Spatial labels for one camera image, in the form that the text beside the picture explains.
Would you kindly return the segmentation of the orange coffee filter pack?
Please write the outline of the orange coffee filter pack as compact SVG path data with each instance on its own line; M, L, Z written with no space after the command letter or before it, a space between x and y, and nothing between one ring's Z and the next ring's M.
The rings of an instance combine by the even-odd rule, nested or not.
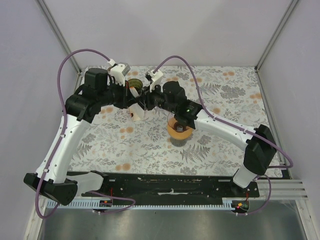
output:
M129 89L130 89L130 92L131 92L134 100L136 100L137 98L139 98L141 96L135 87L132 86ZM134 122L141 121L144 119L145 110L138 103L134 103L133 105L131 105L129 107L129 112L131 115L131 119Z

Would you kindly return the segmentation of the grey glass carafe wooden collar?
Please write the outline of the grey glass carafe wooden collar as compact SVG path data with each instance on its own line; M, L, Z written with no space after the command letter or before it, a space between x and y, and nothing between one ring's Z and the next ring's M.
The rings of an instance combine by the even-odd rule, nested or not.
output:
M192 135L193 131L187 130L185 132L175 132L173 130L167 130L169 136L170 136L170 142L175 147L183 147L187 141L188 138Z

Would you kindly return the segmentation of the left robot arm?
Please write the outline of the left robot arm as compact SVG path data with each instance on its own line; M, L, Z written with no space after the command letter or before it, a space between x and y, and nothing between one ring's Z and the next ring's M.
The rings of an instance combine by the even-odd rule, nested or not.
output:
M68 175L72 157L86 130L104 106L126 108L131 97L125 76L130 71L122 65L90 68L84 84L71 95L63 107L59 130L43 162L34 173L27 173L24 183L39 196L60 205L68 205L76 196L90 191L103 197L110 192L107 174L92 170L85 174Z

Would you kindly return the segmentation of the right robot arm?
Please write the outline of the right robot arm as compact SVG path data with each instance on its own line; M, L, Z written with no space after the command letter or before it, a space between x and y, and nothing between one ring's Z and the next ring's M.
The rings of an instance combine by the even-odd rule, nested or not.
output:
M229 184L229 191L235 197L242 196L255 177L266 173L277 152L269 127L263 124L250 127L215 115L188 99L184 88L176 81L156 85L153 90L144 87L137 102L144 110L158 107L173 113L184 127L214 134L243 150L243 163Z

